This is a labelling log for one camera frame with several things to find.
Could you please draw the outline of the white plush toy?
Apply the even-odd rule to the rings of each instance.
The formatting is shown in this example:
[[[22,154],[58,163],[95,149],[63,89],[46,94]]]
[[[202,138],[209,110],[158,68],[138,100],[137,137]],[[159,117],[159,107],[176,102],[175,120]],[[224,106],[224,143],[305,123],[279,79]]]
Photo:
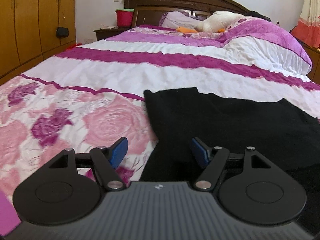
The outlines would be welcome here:
[[[195,30],[204,33],[217,33],[220,29],[226,29],[230,24],[243,18],[243,14],[230,11],[216,11],[207,19],[200,22]]]

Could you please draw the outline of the orange plush toy part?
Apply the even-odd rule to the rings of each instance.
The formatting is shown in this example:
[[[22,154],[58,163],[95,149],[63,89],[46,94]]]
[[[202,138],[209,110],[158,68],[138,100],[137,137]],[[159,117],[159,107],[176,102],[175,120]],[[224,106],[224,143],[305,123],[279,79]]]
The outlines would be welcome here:
[[[178,27],[176,29],[177,32],[179,33],[183,33],[183,34],[192,34],[192,33],[198,33],[198,31],[196,31],[195,29],[189,29],[186,27]]]

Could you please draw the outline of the wooden wardrobe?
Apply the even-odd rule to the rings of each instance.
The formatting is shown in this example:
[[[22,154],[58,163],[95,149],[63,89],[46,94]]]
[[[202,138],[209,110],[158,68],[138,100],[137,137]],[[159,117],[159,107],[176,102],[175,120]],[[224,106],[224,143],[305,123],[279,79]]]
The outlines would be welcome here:
[[[57,38],[57,27],[69,36]],[[75,0],[1,0],[1,83],[75,42]]]

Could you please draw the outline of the lilac ruffled pillow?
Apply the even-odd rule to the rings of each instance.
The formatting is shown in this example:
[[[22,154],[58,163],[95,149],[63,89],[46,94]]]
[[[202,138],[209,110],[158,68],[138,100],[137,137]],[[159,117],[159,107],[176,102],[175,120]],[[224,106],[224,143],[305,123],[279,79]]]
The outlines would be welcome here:
[[[182,12],[171,11],[166,12],[161,16],[158,26],[169,29],[177,29],[178,27],[195,29],[200,22],[200,20],[194,19],[189,15],[185,15]]]

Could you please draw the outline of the black garment behind pillows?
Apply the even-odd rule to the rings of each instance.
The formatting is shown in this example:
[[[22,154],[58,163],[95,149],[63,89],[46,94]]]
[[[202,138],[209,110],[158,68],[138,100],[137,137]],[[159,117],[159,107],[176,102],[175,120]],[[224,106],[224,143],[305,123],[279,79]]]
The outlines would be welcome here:
[[[249,12],[245,13],[245,16],[260,18],[260,19],[266,20],[268,22],[272,22],[269,17],[264,16],[264,15],[262,15],[262,14],[256,12],[256,11],[249,11]]]

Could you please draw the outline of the dark wooden headboard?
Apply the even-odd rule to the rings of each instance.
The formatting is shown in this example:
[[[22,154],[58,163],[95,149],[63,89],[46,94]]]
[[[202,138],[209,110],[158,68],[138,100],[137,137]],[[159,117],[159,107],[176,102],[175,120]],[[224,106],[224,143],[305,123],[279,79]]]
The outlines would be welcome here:
[[[216,11],[245,15],[250,10],[233,0],[123,0],[125,9],[134,9],[132,26],[158,26],[166,12],[179,11],[197,20],[204,20]]]

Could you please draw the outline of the wooden side cabinet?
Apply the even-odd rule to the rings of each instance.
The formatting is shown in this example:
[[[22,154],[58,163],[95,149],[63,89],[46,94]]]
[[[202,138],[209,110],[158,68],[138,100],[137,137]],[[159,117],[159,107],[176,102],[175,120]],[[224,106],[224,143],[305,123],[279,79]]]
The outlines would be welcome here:
[[[298,43],[301,46],[299,55],[302,56],[303,60],[303,70],[301,73],[319,85],[319,49],[308,46],[300,40],[298,40]]]

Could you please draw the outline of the white and coral curtain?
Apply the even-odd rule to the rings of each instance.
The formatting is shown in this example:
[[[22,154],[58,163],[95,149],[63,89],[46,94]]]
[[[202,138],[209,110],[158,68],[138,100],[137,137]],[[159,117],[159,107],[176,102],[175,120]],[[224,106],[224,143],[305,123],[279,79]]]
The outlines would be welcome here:
[[[308,46],[319,49],[319,0],[304,0],[297,26],[291,34]]]

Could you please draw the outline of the red plastic bucket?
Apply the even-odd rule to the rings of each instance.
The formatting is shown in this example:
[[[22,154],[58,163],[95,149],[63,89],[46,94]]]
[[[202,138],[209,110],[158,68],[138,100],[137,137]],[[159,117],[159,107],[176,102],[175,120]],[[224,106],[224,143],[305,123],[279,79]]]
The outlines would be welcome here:
[[[116,20],[118,28],[131,27],[134,12],[134,9],[116,9]]]

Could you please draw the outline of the dark wooden nightstand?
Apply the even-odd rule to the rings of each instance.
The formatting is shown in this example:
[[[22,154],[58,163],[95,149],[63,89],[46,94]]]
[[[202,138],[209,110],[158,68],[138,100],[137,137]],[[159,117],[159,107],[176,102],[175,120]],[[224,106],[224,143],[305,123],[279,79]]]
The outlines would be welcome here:
[[[114,37],[128,30],[130,30],[130,28],[112,28],[112,29],[98,29],[98,30],[94,30],[93,32],[96,34],[97,41],[99,41],[99,40],[105,40],[110,37]]]

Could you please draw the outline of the pink purple floral bedspread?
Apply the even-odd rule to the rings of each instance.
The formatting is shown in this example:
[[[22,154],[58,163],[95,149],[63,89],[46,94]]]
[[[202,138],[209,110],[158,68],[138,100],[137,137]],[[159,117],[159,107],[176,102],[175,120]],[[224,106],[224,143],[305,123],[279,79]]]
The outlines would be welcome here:
[[[117,171],[141,180],[158,143],[144,92],[197,88],[222,98],[281,99],[319,121],[319,85],[232,63],[221,34],[183,34],[142,25],[41,62],[1,86],[1,234],[18,223],[18,185],[65,148],[77,153],[128,140]]]

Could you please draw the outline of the small black bag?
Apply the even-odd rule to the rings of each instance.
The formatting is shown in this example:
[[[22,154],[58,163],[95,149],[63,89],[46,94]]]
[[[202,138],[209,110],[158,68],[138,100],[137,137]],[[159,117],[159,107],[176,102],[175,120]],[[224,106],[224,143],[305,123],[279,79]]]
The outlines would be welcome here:
[[[65,27],[56,28],[56,37],[57,38],[67,38],[69,36],[69,29]]]

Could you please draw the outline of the black knit cardigan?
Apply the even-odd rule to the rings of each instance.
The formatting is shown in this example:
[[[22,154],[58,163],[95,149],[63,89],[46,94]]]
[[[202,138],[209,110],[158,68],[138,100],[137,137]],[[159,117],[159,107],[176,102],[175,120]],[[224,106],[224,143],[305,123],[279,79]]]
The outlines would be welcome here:
[[[197,137],[209,147],[233,153],[255,147],[306,190],[299,222],[319,232],[319,121],[285,99],[277,102],[222,98],[197,88],[144,92],[149,121],[158,143],[142,181],[193,183],[203,167],[191,149]]]

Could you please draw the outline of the folded purple white quilt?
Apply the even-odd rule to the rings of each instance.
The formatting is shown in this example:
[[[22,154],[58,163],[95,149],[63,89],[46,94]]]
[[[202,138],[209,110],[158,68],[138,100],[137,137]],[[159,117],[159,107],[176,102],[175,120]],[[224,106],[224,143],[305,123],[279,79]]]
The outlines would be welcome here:
[[[232,23],[217,39],[232,63],[255,65],[286,76],[306,76],[312,62],[300,43],[283,28],[254,17]]]

